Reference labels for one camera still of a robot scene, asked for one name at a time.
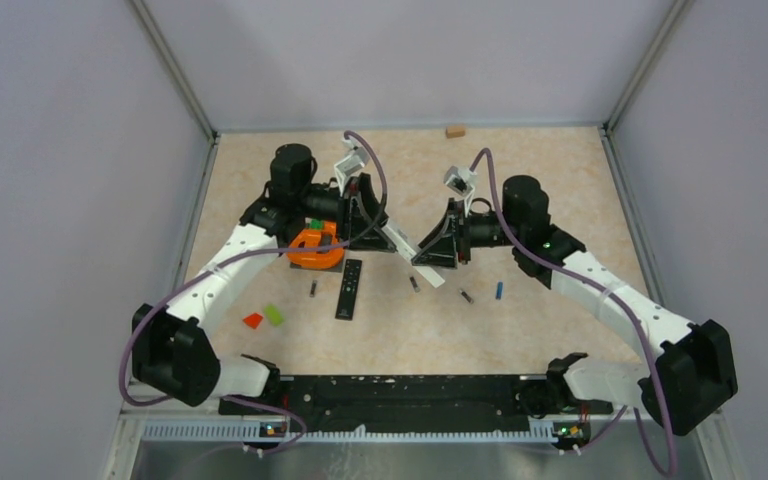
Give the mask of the white remote control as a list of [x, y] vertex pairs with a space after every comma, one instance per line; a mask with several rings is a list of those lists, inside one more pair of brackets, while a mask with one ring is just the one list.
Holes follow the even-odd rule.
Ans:
[[414, 257], [419, 253], [419, 247], [394, 220], [389, 219], [387, 221], [383, 227], [383, 232], [395, 245], [396, 252], [432, 287], [439, 288], [445, 283], [443, 276], [435, 268], [415, 266], [412, 263]]

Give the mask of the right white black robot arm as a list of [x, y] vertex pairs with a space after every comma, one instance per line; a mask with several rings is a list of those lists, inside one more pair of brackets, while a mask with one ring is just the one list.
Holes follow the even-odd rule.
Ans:
[[737, 394], [727, 330], [712, 319], [697, 324], [675, 314], [610, 272], [553, 224], [549, 196], [536, 178], [508, 178], [501, 207], [482, 213], [471, 210], [478, 200], [474, 172], [454, 167], [444, 183], [456, 195], [420, 242], [413, 265], [455, 269], [477, 248], [511, 247], [523, 273], [581, 305], [641, 359], [616, 363], [575, 353], [553, 360], [546, 397], [554, 409], [572, 412], [584, 401], [609, 402], [644, 410], [684, 436]]

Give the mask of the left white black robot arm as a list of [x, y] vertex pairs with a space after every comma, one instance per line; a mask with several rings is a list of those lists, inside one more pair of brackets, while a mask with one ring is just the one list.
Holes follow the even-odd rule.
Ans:
[[278, 368], [250, 355], [220, 358], [211, 336], [258, 273], [294, 252], [291, 243], [307, 219], [343, 226], [334, 235], [340, 248], [352, 247], [383, 226], [386, 177], [379, 177], [383, 186], [376, 194], [362, 171], [367, 163], [381, 171], [381, 162], [357, 133], [345, 131], [343, 143], [347, 152], [336, 163], [333, 180], [324, 184], [314, 181], [318, 163], [309, 147], [298, 143], [278, 147], [262, 193], [219, 251], [178, 290], [135, 313], [120, 369], [130, 370], [132, 378], [160, 395], [136, 399], [128, 391], [128, 375], [121, 374], [120, 393], [127, 404], [148, 407], [177, 400], [199, 406], [211, 396], [242, 395], [257, 413], [277, 407]]

